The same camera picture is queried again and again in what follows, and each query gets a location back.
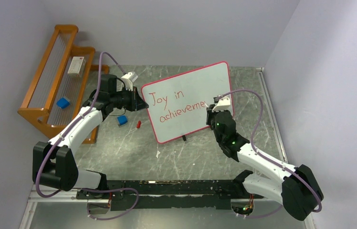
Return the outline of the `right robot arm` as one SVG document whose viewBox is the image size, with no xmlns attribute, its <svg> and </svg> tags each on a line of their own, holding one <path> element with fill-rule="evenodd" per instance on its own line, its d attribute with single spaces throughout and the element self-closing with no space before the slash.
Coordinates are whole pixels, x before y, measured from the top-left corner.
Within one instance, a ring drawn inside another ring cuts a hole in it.
<svg viewBox="0 0 357 229">
<path fill-rule="evenodd" d="M 303 221 L 324 199 L 321 188 L 306 165 L 294 166 L 252 146 L 236 131 L 230 111 L 207 108 L 206 124 L 213 130 L 224 155 L 256 169 L 262 176 L 246 170 L 235 178 L 234 193 L 241 198 L 259 195 L 279 203 L 294 219 Z"/>
</svg>

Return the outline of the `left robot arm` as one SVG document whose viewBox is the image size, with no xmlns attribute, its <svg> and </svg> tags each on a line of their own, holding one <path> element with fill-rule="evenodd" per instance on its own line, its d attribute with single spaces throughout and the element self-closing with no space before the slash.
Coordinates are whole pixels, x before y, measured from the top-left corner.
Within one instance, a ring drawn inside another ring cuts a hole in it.
<svg viewBox="0 0 357 229">
<path fill-rule="evenodd" d="M 56 193 L 73 188 L 84 189 L 95 198 L 107 195 L 106 175 L 79 169 L 74 155 L 87 136 L 114 109 L 134 112 L 149 107 L 133 85 L 137 78 L 135 72 L 128 72 L 121 78 L 102 74 L 97 89 L 92 91 L 66 128 L 48 142 L 38 142 L 34 146 L 32 179 L 36 188 L 43 185 L 54 188 Z"/>
</svg>

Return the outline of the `red framed whiteboard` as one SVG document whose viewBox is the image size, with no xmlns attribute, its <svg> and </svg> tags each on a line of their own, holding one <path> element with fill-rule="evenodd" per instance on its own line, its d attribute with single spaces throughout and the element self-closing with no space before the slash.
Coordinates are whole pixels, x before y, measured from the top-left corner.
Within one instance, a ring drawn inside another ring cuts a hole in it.
<svg viewBox="0 0 357 229">
<path fill-rule="evenodd" d="M 207 128 L 207 106 L 229 91 L 230 68 L 225 61 L 143 85 L 156 141 L 164 144 Z"/>
</svg>

